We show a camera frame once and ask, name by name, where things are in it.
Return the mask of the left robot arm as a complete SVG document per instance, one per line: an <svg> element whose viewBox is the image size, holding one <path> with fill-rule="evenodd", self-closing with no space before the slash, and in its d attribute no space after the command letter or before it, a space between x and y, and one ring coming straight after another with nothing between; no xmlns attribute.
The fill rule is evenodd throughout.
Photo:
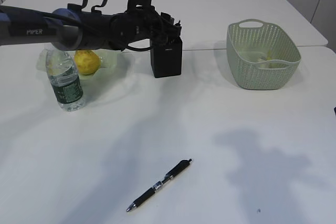
<svg viewBox="0 0 336 224"><path fill-rule="evenodd" d="M52 13L1 6L1 45L51 43L62 51L107 49L148 51L130 44L149 39L152 46L165 46L179 38L181 24L166 13L158 13L151 0L128 0L123 13L104 15L100 5L90 12L68 4Z"/></svg>

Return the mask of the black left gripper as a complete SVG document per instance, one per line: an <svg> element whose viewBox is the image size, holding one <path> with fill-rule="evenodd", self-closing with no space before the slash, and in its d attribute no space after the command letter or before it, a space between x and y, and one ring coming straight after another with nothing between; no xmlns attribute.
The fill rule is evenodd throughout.
<svg viewBox="0 0 336 224"><path fill-rule="evenodd" d="M174 19L166 13L159 14L152 0L128 0L127 10L110 19L109 43L115 50L148 51L152 46L165 46L176 39ZM152 44L145 48L129 44L149 39Z"/></svg>

